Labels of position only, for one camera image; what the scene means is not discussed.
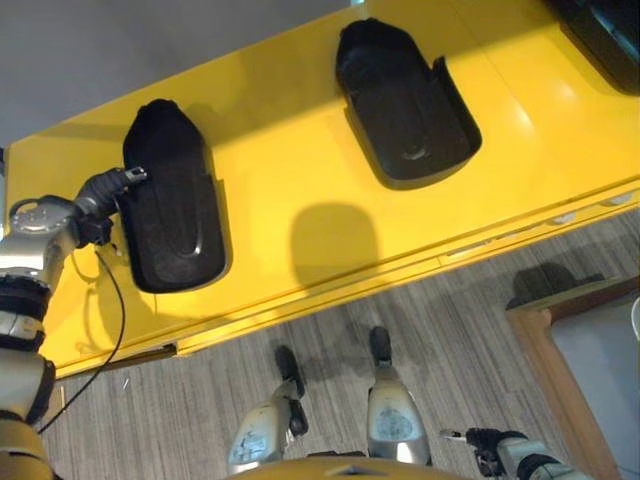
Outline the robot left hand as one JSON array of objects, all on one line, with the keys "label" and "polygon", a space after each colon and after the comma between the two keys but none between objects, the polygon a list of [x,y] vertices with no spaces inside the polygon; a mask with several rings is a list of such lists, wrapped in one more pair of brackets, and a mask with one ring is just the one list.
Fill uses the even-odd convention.
[{"label": "robot left hand", "polygon": [[87,216],[102,219],[118,210],[118,199],[148,178],[142,167],[112,168],[89,178],[74,203]]}]

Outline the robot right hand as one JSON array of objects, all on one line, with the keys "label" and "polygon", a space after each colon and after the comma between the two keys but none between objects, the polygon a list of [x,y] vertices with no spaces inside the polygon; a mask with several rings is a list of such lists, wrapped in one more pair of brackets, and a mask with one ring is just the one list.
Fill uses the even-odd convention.
[{"label": "robot right hand", "polygon": [[474,449],[476,464],[484,477],[498,478],[506,473],[498,454],[499,443],[507,439],[524,439],[528,437],[514,430],[501,431],[493,428],[470,428],[465,432],[444,429],[439,436],[450,441],[461,441]]}]

